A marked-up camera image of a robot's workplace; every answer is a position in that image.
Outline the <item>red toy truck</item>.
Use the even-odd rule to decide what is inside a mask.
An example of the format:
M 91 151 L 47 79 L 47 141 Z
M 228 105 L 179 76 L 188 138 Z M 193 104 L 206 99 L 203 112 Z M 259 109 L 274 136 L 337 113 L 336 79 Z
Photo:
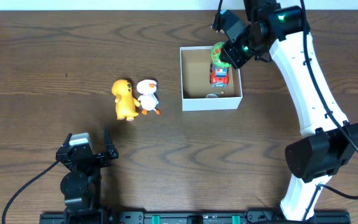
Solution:
M 209 82 L 212 87 L 227 87 L 229 83 L 229 69 L 210 64 Z

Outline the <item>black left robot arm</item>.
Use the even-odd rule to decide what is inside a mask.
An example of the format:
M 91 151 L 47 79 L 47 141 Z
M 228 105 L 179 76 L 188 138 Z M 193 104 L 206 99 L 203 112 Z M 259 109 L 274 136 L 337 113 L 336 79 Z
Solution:
M 85 215 L 99 218 L 100 223 L 107 219 L 107 209 L 101 205 L 101 169 L 119 157 L 107 129 L 104 147 L 105 151 L 95 154 L 88 133 L 70 133 L 58 149 L 56 160 L 70 171 L 60 184 L 68 219 Z

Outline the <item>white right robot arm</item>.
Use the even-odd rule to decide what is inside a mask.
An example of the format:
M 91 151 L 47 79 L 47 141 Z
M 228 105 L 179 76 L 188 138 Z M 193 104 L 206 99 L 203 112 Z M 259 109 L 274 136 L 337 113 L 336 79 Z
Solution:
M 212 28 L 223 32 L 211 56 L 238 69 L 264 54 L 277 65 L 290 92 L 301 139 L 288 145 L 291 172 L 277 212 L 257 211 L 249 223 L 349 223 L 347 212 L 317 212 L 318 197 L 332 176 L 358 154 L 358 123 L 350 123 L 334 99 L 314 53 L 304 4 L 281 7 L 276 1 L 245 1 L 247 23 L 218 9 Z

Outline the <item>green ball with red symbols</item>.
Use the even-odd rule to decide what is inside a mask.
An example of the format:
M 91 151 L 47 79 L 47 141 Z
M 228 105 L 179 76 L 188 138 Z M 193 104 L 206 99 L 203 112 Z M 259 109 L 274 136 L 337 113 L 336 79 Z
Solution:
M 231 64 L 227 62 L 223 62 L 220 59 L 220 55 L 222 52 L 222 46 L 224 45 L 224 42 L 218 42 L 213 45 L 213 48 L 211 49 L 211 60 L 213 65 L 221 68 L 229 68 Z

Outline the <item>wooden rattle drum toy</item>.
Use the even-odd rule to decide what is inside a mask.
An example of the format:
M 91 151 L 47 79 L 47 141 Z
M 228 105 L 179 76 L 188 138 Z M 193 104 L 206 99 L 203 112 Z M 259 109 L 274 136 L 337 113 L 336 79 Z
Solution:
M 224 91 L 209 93 L 206 95 L 206 98 L 218 98 L 219 95 L 223 95 L 223 94 L 224 94 Z

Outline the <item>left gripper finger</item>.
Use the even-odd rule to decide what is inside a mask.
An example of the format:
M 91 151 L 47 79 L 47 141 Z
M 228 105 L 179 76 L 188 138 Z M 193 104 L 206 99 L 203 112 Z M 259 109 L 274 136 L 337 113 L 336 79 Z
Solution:
M 104 129 L 104 147 L 108 152 L 114 150 L 114 144 L 113 144 L 113 141 L 112 141 L 112 139 L 110 137 L 108 128 Z
M 64 140 L 62 147 L 67 147 L 70 145 L 70 139 L 71 139 L 72 133 L 68 133 L 66 139 Z

